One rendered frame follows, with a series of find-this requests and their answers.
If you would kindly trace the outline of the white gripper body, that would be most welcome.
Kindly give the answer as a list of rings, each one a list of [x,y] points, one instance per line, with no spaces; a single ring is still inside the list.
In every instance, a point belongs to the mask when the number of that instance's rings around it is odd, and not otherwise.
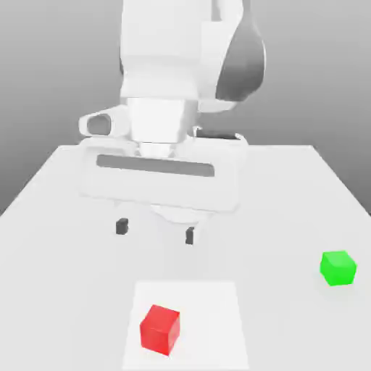
[[[239,204],[248,149],[241,135],[189,137],[166,159],[137,157],[134,143],[118,139],[87,138],[78,149],[85,196],[209,212],[231,212]]]

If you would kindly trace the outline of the small red cube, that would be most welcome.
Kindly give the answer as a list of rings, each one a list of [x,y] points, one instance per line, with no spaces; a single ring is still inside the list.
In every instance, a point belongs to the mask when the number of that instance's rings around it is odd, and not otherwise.
[[[152,305],[140,324],[141,346],[169,356],[180,336],[180,313]]]

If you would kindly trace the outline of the small green cube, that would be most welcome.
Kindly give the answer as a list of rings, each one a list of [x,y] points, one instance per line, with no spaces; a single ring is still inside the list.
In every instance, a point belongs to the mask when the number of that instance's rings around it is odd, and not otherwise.
[[[329,286],[350,285],[357,272],[356,262],[346,251],[324,251],[320,273]]]

